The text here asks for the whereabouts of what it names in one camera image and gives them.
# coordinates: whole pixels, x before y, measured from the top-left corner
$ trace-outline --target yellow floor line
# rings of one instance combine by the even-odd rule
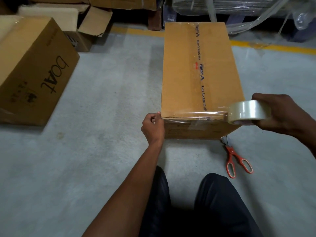
[[[164,37],[165,36],[164,31],[149,31],[149,30],[142,30],[142,29],[135,29],[135,28],[128,28],[128,27],[119,27],[119,26],[112,26],[110,32],[119,33],[119,34],[145,35],[145,36],[151,36],[151,37]],[[234,41],[234,40],[230,42],[232,46],[316,55],[316,49],[313,49],[313,48],[296,47],[296,46],[281,46],[281,45],[272,45],[272,44],[264,45],[264,44],[252,43],[252,42],[247,42],[247,41]]]

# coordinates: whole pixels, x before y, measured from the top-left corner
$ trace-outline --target hand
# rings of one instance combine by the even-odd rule
[[[271,118],[254,121],[263,130],[299,137],[316,126],[315,120],[288,95],[255,93],[252,100],[263,101],[271,108]]]
[[[165,126],[160,111],[156,114],[147,114],[141,130],[149,145],[153,143],[162,145],[165,139]]]

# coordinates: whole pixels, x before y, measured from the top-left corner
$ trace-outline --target tape roll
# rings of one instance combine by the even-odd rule
[[[228,122],[234,125],[253,125],[252,120],[263,120],[271,116],[271,108],[257,100],[232,104],[228,109]]]

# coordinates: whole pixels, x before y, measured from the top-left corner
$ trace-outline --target person's leg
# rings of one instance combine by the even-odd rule
[[[164,236],[170,207],[167,178],[163,169],[157,166],[139,236]]]
[[[201,231],[225,236],[263,236],[237,190],[215,173],[202,180],[194,210]]]

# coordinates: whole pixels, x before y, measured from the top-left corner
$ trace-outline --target person's left hand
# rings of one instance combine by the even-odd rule
[[[141,130],[149,145],[154,143],[162,145],[165,139],[165,126],[160,111],[156,114],[147,114]]]

